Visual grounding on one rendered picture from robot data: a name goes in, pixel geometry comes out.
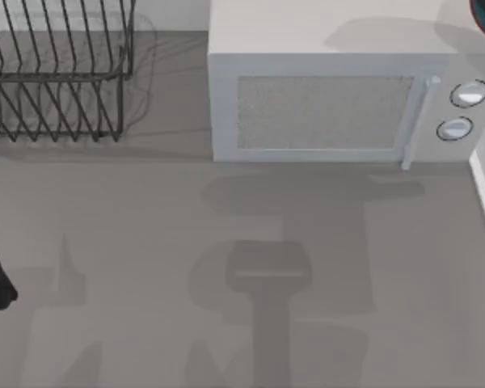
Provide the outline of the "microwave oven door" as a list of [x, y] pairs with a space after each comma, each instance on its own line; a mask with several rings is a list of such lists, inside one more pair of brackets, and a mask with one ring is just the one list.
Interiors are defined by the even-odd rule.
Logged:
[[420, 54], [212, 53], [217, 162], [398, 162], [427, 78]]

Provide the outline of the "pale microwave oven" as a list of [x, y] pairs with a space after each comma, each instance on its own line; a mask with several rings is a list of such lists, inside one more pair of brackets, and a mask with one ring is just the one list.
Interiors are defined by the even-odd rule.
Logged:
[[[212, 53], [363, 53], [442, 57], [441, 84], [427, 110], [417, 162], [467, 162], [485, 130], [485, 100], [451, 104], [461, 83], [485, 82], [485, 34], [470, 0], [211, 0]], [[438, 125], [464, 116], [474, 129], [442, 141]]]

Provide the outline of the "small microwave knob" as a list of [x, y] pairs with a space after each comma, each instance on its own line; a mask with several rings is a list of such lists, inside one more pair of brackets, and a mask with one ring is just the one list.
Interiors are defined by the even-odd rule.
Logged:
[[474, 129], [474, 123], [467, 117], [442, 121], [437, 129], [436, 135], [442, 141], [459, 141], [467, 137]]

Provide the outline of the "large microwave knob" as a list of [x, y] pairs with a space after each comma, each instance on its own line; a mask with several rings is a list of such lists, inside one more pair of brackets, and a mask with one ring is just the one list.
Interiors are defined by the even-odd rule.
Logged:
[[480, 79], [461, 83], [450, 93], [450, 102], [458, 108], [472, 108], [485, 100], [485, 82]]

